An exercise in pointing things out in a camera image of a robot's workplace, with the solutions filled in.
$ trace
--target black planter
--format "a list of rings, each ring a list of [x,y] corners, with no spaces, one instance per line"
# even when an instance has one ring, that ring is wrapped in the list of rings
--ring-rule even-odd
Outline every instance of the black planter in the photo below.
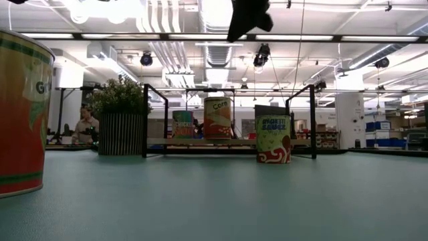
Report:
[[[140,155],[143,116],[139,114],[102,114],[99,155]]]

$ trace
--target green can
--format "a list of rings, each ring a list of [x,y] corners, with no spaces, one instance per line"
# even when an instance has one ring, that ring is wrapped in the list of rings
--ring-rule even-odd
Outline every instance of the green can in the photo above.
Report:
[[[291,118],[286,115],[265,115],[255,118],[257,162],[289,163],[291,150]]]

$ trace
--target person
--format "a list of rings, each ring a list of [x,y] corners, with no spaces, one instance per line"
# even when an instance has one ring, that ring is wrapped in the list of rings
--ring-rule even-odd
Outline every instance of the person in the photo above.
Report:
[[[90,109],[87,106],[83,106],[80,109],[80,114],[82,115],[82,119],[77,123],[74,133],[72,135],[72,143],[73,144],[92,144],[92,136],[89,132],[91,127],[95,128],[95,131],[98,133],[100,130],[100,123],[97,119],[92,117]]]

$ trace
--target fluorescent light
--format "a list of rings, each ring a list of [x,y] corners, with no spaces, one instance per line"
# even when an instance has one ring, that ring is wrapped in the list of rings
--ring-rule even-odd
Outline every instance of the fluorescent light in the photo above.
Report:
[[[27,37],[37,38],[37,39],[72,39],[73,35],[71,33],[23,33]]]
[[[274,35],[274,34],[265,34],[265,35],[256,35],[255,37],[258,40],[318,40],[318,41],[330,41],[333,39],[331,35]]]
[[[106,38],[106,37],[110,37],[110,36],[112,36],[112,34],[102,34],[102,33],[82,34],[82,37],[87,38],[87,39],[102,39],[102,38]]]
[[[214,33],[193,33],[193,34],[170,34],[170,39],[218,39],[226,40],[227,34],[214,34]],[[243,35],[239,39],[247,38],[246,35]]]
[[[236,44],[236,43],[195,43],[195,46],[219,46],[219,47],[242,47],[243,44]]]
[[[105,33],[83,33],[82,37],[85,39],[159,39],[159,34],[105,34]]]
[[[185,88],[157,88],[157,91],[185,91]]]
[[[411,42],[419,37],[412,36],[343,36],[343,41],[381,41],[381,42]]]

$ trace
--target green table surface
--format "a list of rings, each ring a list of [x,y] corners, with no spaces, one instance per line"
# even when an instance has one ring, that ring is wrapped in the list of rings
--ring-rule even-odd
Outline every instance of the green table surface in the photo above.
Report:
[[[99,157],[47,152],[40,191],[0,199],[0,240],[426,240],[428,159]]]

